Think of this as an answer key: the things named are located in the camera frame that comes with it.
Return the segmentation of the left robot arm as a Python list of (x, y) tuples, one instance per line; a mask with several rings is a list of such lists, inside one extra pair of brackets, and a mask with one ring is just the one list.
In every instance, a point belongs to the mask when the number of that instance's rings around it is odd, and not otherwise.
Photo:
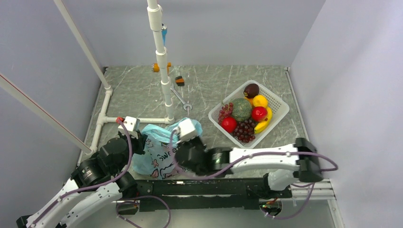
[[(130, 149), (134, 154), (145, 153), (147, 137), (139, 131), (129, 138), (124, 133), (118, 135), (81, 162), (51, 202), (35, 214), (19, 217), (17, 227), (74, 228), (112, 201), (137, 197), (137, 183), (130, 173), (126, 172), (115, 182), (108, 181), (117, 177), (128, 164)], [(52, 202), (56, 205), (48, 209)]]

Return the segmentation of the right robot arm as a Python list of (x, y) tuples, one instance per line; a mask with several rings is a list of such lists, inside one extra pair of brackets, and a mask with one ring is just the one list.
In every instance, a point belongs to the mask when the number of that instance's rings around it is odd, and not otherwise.
[(208, 150), (196, 137), (178, 144), (174, 163), (193, 172), (196, 180), (249, 170), (270, 170), (263, 176), (262, 183), (262, 192), (267, 197), (274, 197), (297, 181), (323, 180), (316, 147), (305, 138), (296, 138), (294, 143), (275, 148), (216, 147)]

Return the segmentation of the light blue plastic bag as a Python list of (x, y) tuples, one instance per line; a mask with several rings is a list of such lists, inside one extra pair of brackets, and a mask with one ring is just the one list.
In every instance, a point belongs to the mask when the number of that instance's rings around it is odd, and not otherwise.
[(134, 172), (164, 180), (178, 175), (173, 163), (173, 156), (177, 151), (178, 136), (173, 137), (173, 150), (169, 150), (170, 135), (186, 118), (165, 128), (154, 124), (148, 124), (141, 134), (147, 138), (144, 143), (144, 154), (134, 154), (132, 168)]

